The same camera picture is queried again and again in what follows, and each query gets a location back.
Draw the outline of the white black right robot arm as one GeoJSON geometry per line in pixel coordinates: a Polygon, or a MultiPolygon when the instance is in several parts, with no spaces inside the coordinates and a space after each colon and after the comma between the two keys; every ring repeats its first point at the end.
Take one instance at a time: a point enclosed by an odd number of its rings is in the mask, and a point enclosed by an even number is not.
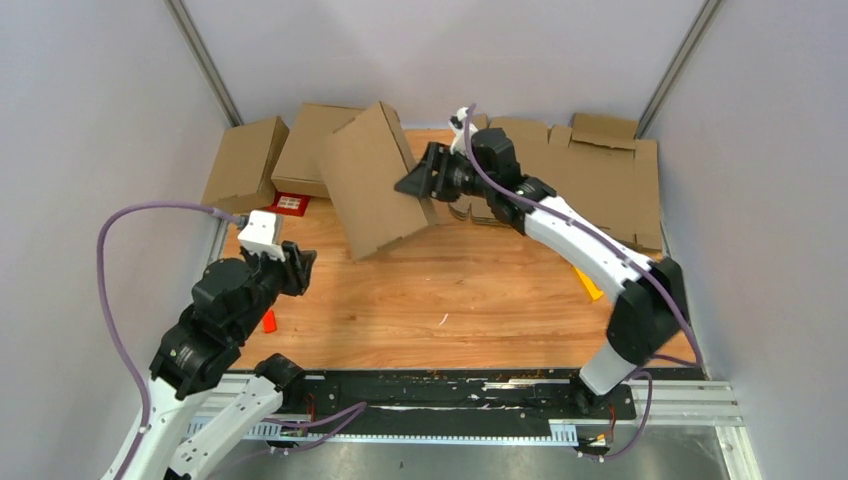
{"type": "Polygon", "coordinates": [[[606,340],[570,381],[573,408],[596,417],[611,391],[645,366],[677,333],[692,337],[681,266],[639,254],[592,225],[540,179],[522,172],[500,128],[431,142],[394,185],[397,192],[449,203],[486,201],[500,222],[548,247],[586,274],[613,302],[606,340]]]}

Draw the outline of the brown cardboard box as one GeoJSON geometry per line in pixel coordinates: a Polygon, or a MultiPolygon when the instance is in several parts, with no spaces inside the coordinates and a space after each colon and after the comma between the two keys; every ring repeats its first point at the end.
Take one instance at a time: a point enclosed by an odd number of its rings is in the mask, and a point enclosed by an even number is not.
{"type": "Polygon", "coordinates": [[[329,134],[317,164],[355,261],[391,250],[438,224],[430,200],[395,190],[417,161],[396,110],[386,102],[373,104],[329,134]]]}

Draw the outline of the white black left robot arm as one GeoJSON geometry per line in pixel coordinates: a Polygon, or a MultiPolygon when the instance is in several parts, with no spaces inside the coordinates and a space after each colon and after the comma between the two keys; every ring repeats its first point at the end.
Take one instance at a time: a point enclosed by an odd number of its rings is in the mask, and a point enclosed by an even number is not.
{"type": "Polygon", "coordinates": [[[200,431],[187,433],[277,298],[306,292],[316,258],[316,251],[285,241],[260,253],[242,249],[239,258],[207,267],[191,304],[161,339],[144,383],[140,427],[127,435],[105,478],[205,479],[265,417],[304,405],[303,369],[276,353],[200,431]]]}

